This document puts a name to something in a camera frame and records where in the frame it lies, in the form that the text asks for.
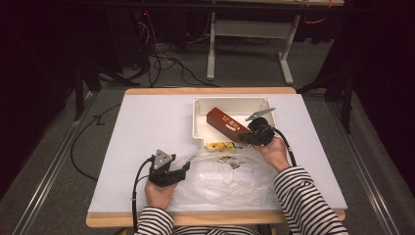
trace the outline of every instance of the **plastic bag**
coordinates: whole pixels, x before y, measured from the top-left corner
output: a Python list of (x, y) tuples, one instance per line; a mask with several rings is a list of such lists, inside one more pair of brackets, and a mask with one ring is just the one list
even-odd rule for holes
[(190, 161), (186, 179), (174, 190), (175, 205), (211, 204), (223, 207), (260, 206), (273, 195), (275, 170), (250, 147), (197, 154), (177, 159)]

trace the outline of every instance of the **person's right hand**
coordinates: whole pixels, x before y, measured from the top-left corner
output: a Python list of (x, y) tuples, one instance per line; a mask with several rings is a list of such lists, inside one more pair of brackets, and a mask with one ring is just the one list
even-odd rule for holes
[(279, 137), (274, 137), (271, 143), (265, 146), (253, 145), (259, 151), (267, 163), (272, 165), (278, 172), (290, 167), (287, 160), (287, 148), (284, 141)]

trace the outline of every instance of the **striped sleeve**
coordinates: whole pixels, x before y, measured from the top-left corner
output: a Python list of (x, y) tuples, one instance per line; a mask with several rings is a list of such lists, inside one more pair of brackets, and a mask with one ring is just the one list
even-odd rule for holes
[(293, 234), (348, 234), (303, 167), (281, 171), (274, 185)]
[(170, 235), (173, 231), (173, 217), (158, 208), (143, 208), (137, 224), (140, 235)]

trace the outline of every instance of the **white box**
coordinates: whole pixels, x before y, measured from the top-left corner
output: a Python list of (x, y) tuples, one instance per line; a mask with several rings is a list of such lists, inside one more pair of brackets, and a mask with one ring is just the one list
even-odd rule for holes
[[(193, 102), (193, 138), (199, 147), (209, 143), (229, 142), (228, 137), (207, 123), (207, 114), (213, 108), (218, 108), (235, 121), (248, 127), (250, 121), (245, 121), (254, 112), (267, 110), (271, 107), (265, 97), (203, 97), (195, 98)], [(273, 113), (263, 116), (268, 123), (277, 127)]]

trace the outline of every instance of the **white desk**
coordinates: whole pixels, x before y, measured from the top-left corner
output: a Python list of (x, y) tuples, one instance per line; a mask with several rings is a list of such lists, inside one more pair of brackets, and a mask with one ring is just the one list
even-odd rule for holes
[[(301, 95), (292, 88), (177, 88), (126, 91), (86, 222), (92, 227), (132, 226), (131, 193), (139, 166), (156, 149), (180, 157), (198, 146), (192, 137), (196, 97), (267, 97), (275, 122), (316, 186), (341, 219), (346, 202), (327, 161)], [(143, 169), (142, 175), (148, 173)], [(137, 210), (146, 206), (146, 180), (137, 186)], [(175, 225), (263, 224), (285, 221), (277, 200), (260, 207), (171, 205)]]
[[(305, 2), (297, 0), (213, 0), (216, 2), (234, 3), (261, 3), (261, 4), (285, 4), (303, 7)], [(329, 0), (310, 0), (309, 6), (329, 6)], [(331, 0), (332, 6), (342, 6), (344, 0)], [(294, 16), (289, 23), (268, 23), (250, 21), (227, 21), (217, 20), (215, 13), (211, 13), (210, 18), (210, 48), (207, 57), (207, 79), (214, 80), (215, 50), (214, 42), (216, 35), (222, 36), (242, 36), (259, 38), (281, 38), (286, 40), (286, 46), (282, 52), (278, 52), (278, 60), (284, 75), (286, 84), (294, 83), (293, 77), (288, 66), (287, 58), (299, 26), (300, 15)]]

